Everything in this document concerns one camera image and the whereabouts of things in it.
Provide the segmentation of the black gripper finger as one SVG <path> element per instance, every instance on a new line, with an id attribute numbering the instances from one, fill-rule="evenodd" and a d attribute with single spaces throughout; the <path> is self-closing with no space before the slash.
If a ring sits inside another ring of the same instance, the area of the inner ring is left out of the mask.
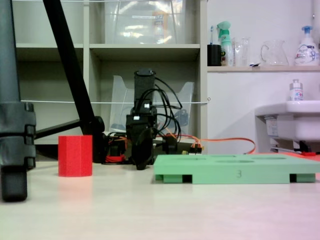
<path id="1" fill-rule="evenodd" d="M 141 132 L 139 130 L 133 130 L 132 131 L 132 151 L 131 156 L 132 160 L 135 163 L 137 170 L 144 170 L 144 160 L 142 157 L 142 143 L 143 139 L 141 137 Z"/>
<path id="2" fill-rule="evenodd" d="M 147 165 L 154 164 L 154 148 L 153 148 L 153 131 L 151 128 L 147 128 L 143 134 L 142 141 L 142 150 L 143 150 L 143 164 L 144 168 Z"/>

